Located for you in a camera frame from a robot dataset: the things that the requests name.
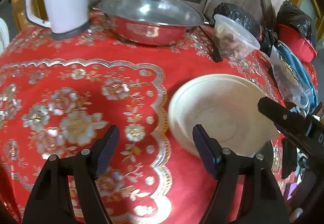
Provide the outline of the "cream plastic bowl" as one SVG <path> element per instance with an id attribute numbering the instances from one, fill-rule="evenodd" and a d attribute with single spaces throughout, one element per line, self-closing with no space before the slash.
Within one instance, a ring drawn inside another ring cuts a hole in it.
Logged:
<path id="1" fill-rule="evenodd" d="M 198 156 L 193 128 L 200 124 L 211 138 L 237 155 L 252 157 L 275 140 L 273 122 L 258 111 L 265 93 L 236 75 L 209 74 L 183 84 L 169 103 L 169 130 L 190 154 Z"/>

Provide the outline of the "pink steel-lined mug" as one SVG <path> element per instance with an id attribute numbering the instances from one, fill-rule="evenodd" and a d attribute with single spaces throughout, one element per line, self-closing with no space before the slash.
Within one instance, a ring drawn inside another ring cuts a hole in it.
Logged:
<path id="1" fill-rule="evenodd" d="M 255 169 L 261 169 L 262 165 L 265 166 L 267 164 L 267 167 L 269 169 L 272 169 L 274 161 L 274 149 L 271 141 L 266 142 L 261 150 L 256 152 L 253 156 L 253 167 Z"/>

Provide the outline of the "blue plastic bag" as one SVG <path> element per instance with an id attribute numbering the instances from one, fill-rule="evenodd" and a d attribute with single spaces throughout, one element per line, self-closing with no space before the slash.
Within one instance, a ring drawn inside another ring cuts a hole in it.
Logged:
<path id="1" fill-rule="evenodd" d="M 310 79 L 310 76 L 301 61 L 293 54 L 291 49 L 278 41 L 276 45 L 274 45 L 281 56 L 285 59 L 285 61 L 292 67 L 294 73 L 297 75 L 298 79 L 301 81 L 303 89 L 306 90 L 306 94 L 309 97 L 309 110 L 304 110 L 307 114 L 312 113 L 316 107 L 318 106 L 318 92 L 314 87 L 313 82 Z"/>

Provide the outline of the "clear bag with snacks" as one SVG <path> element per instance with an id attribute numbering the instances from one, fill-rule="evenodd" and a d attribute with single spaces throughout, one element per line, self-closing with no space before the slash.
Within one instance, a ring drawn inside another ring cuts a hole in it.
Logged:
<path id="1" fill-rule="evenodd" d="M 285 61 L 275 46 L 271 50 L 270 63 L 283 100 L 295 104 L 297 109 L 309 110 L 309 97 L 306 90 L 303 89 L 302 83 L 292 67 Z"/>

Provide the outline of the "purple box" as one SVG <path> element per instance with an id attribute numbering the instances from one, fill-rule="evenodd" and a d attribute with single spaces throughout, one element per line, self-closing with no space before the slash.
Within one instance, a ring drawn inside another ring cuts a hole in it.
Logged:
<path id="1" fill-rule="evenodd" d="M 292 194 L 294 192 L 294 190 L 297 188 L 297 183 L 287 183 L 286 187 L 285 187 L 285 191 L 283 194 L 283 198 L 285 201 L 288 201 L 292 198 Z"/>

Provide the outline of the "red plastic basin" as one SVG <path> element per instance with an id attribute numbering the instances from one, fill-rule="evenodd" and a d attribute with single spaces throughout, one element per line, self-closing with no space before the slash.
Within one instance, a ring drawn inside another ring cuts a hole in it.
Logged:
<path id="1" fill-rule="evenodd" d="M 317 52 L 312 44 L 296 30 L 279 24 L 277 33 L 278 39 L 285 43 L 301 62 L 311 63 L 313 59 L 317 58 Z"/>

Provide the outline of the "dark wrapped bundle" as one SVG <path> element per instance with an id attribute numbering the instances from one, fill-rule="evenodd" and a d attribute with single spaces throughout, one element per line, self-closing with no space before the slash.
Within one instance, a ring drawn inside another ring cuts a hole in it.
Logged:
<path id="1" fill-rule="evenodd" d="M 248 30 L 258 40 L 261 52 L 270 57 L 272 47 L 278 41 L 278 35 L 274 30 L 262 26 L 250 13 L 235 4 L 221 3 L 214 9 L 213 15 L 216 14 L 226 16 Z"/>

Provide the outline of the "clear plastic food container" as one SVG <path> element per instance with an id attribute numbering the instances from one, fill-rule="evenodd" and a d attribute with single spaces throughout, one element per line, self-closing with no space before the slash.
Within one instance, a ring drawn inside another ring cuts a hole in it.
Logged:
<path id="1" fill-rule="evenodd" d="M 213 39 L 222 58 L 240 61 L 254 50 L 260 50 L 257 39 L 243 26 L 220 14 L 214 15 Z"/>

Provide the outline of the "red floral tablecloth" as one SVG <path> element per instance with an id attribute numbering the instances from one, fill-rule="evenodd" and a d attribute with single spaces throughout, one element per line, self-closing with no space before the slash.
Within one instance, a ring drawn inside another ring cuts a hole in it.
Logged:
<path id="1" fill-rule="evenodd" d="M 195 77 L 228 73 L 281 102 L 264 58 L 214 62 L 208 27 L 153 48 L 114 36 L 102 13 L 90 19 L 61 41 L 29 27 L 1 54 L 1 202 L 21 220 L 46 159 L 75 155 L 116 125 L 119 145 L 97 181 L 113 221 L 198 223 L 216 182 L 171 135 L 169 99 Z"/>

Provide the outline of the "black plastic bag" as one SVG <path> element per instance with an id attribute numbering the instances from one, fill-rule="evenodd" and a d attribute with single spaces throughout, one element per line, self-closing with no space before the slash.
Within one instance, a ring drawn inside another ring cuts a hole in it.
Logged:
<path id="1" fill-rule="evenodd" d="M 312 40 L 312 43 L 317 41 L 317 30 L 311 17 L 288 0 L 282 3 L 276 22 L 294 28 L 303 38 Z"/>

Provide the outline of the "white ornate chair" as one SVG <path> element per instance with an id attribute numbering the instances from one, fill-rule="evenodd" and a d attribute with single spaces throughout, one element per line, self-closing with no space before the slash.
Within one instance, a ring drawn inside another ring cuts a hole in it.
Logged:
<path id="1" fill-rule="evenodd" d="M 5 20 L 3 20 L 3 18 L 0 18 L 0 54 L 2 54 L 5 51 L 9 43 L 10 37 L 8 26 Z"/>

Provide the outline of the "steel pot with glass lid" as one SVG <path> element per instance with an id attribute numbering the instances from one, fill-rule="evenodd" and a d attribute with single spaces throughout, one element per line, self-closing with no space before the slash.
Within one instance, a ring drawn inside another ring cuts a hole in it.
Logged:
<path id="1" fill-rule="evenodd" d="M 105 14 L 114 35 L 142 45 L 171 46 L 208 23 L 181 0 L 100 0 L 90 8 Z"/>

